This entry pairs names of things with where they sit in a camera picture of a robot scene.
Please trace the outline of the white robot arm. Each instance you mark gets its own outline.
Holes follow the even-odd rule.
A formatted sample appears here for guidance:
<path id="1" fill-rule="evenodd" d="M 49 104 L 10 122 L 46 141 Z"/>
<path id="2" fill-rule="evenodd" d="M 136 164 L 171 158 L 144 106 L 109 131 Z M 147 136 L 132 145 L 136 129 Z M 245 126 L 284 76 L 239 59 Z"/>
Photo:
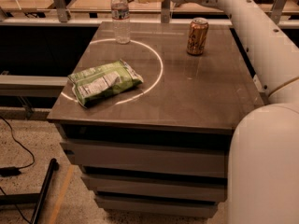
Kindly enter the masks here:
<path id="1" fill-rule="evenodd" d="M 253 0 L 171 1 L 213 5 L 230 18 L 269 101 L 235 129 L 228 224 L 299 224 L 299 49 Z"/>

